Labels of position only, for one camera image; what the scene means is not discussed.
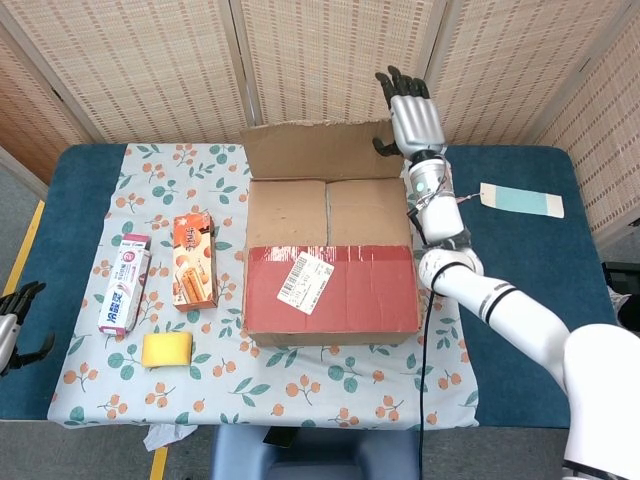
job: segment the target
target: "blue table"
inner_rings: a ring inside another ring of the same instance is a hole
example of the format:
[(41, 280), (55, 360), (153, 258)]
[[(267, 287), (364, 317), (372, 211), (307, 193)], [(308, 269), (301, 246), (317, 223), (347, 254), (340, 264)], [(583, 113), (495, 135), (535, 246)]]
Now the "blue table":
[[(81, 145), (62, 154), (21, 283), (47, 288), (34, 302), (19, 338), (37, 349), (47, 331), (49, 357), (0, 380), (0, 418), (43, 420), (78, 315), (102, 221), (125, 145)], [(459, 196), (480, 182), (561, 195), (565, 218), (522, 215), (467, 201), (460, 208), (487, 276), (499, 277), (542, 302), (571, 330), (614, 323), (598, 257), (568, 156), (547, 147), (450, 147)], [(480, 401), (481, 425), (566, 427), (568, 403), (551, 377), (472, 314), (462, 322)]]

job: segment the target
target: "floor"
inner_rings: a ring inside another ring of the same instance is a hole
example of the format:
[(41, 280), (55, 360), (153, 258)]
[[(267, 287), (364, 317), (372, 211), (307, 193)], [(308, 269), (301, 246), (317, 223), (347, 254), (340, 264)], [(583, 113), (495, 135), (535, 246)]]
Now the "floor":
[(640, 263), (640, 227), (600, 252), (603, 262)]
[[(0, 286), (13, 265), (37, 199), (0, 170)], [(640, 235), (620, 252), (639, 252)], [(148, 478), (153, 454), (142, 443), (146, 428), (113, 426), (64, 430), (48, 422), (0, 422), (2, 478), (24, 480)], [(201, 427), (169, 448), (165, 479), (209, 478), (214, 427)], [(476, 428), (430, 432), (425, 437), (426, 479), (558, 479), (566, 430)]]
[(16, 259), (38, 198), (0, 167), (0, 292)]

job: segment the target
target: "cable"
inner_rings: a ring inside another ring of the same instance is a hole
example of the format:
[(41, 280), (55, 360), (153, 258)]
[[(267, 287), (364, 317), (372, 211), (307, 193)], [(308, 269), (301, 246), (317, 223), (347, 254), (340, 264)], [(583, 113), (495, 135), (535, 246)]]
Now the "cable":
[(431, 290), (429, 295), (429, 303), (427, 305), (427, 313), (424, 318), (424, 337), (422, 339), (422, 371), (420, 372), (420, 446), (418, 447), (418, 465), (420, 469), (420, 480), (422, 480), (422, 444), (424, 440), (424, 376), (427, 369), (427, 334), (429, 333), (429, 318), (431, 317), (431, 308), (436, 292)]

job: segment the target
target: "white paper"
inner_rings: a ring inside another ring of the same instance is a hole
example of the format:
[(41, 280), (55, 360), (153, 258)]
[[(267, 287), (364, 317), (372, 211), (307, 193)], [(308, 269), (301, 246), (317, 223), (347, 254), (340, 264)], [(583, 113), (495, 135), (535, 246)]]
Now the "white paper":
[(481, 183), (480, 201), (486, 207), (508, 212), (564, 218), (562, 197), (551, 193)]
[(182, 440), (197, 430), (197, 425), (169, 425), (157, 423), (149, 427), (149, 433), (144, 437), (144, 446), (147, 452), (169, 445), (170, 443)]
[(333, 265), (301, 252), (277, 298), (311, 315), (332, 273)]

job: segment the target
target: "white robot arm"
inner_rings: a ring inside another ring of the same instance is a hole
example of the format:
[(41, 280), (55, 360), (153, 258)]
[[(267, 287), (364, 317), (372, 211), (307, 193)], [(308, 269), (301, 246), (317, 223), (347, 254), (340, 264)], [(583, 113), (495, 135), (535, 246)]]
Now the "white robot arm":
[(563, 479), (640, 479), (640, 339), (612, 325), (570, 333), (549, 309), (503, 280), (484, 276), (471, 249), (451, 184), (438, 113), (423, 80), (389, 67), (376, 74), (391, 113), (395, 142), (381, 155), (403, 155), (417, 197), (409, 212), (427, 252), (421, 282), (470, 310), (543, 366), (569, 397), (571, 428)]

